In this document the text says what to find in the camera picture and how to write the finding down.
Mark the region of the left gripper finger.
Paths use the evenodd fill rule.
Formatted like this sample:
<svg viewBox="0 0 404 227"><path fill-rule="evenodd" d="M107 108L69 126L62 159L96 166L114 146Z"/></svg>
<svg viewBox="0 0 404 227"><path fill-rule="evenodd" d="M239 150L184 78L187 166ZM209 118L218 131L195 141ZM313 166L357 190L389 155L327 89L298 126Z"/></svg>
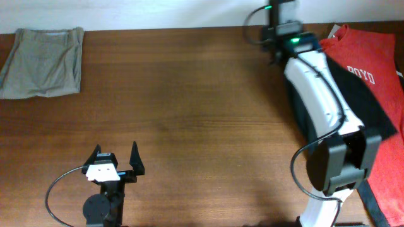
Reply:
<svg viewBox="0 0 404 227"><path fill-rule="evenodd" d="M134 141L133 145L132 145L129 164L132 166L132 169L133 169L134 174L136 176L140 176L140 175L145 174L145 167L144 167L143 162L141 160L141 157L140 157L140 154L139 154L139 151L138 151L138 145L137 145L136 141Z"/></svg>
<svg viewBox="0 0 404 227"><path fill-rule="evenodd" d="M96 145L95 149L93 150L93 152L91 153L90 157L85 161L85 163L83 164L83 166L89 166L94 164L97 155L101 153L101 146L99 144Z"/></svg>

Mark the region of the black shorts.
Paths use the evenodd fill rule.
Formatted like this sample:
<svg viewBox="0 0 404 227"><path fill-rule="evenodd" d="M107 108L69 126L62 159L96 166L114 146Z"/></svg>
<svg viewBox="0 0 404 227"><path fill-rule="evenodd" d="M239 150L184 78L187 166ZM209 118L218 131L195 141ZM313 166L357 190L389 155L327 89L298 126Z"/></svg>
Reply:
<svg viewBox="0 0 404 227"><path fill-rule="evenodd" d="M331 75L340 89L348 106L354 114L364 123L366 128L376 129L382 140L385 141L398 133L398 127L393 125L377 101L372 91L354 73L349 72L332 58L327 57L327 64ZM307 112L298 92L289 80L285 80L288 101L295 117L297 126L309 142L317 139L316 130L312 119Z"/></svg>

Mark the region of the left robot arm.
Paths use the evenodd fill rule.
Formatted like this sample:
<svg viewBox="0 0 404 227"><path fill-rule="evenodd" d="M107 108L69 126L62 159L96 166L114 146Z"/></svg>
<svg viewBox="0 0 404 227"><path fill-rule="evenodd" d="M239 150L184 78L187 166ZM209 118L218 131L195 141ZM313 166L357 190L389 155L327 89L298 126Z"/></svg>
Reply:
<svg viewBox="0 0 404 227"><path fill-rule="evenodd" d="M137 143L132 145L129 164L132 169L117 170L115 154L101 152L100 145L96 145L85 161L82 174L100 186L100 192L90 196L83 205L87 226L122 226L125 186L136 183L137 177L145 174Z"/></svg>

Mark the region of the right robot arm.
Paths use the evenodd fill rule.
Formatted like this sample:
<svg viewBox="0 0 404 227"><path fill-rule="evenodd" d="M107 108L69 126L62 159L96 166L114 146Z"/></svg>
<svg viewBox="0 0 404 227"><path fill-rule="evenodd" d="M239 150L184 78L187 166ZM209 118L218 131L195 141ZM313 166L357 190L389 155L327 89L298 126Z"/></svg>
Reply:
<svg viewBox="0 0 404 227"><path fill-rule="evenodd" d="M309 196L296 225L335 226L342 205L369 178L382 137L365 128L335 82L313 33L294 15L295 1L269 1L263 43L287 57L284 74L312 121L316 136L290 162L292 178Z"/></svg>

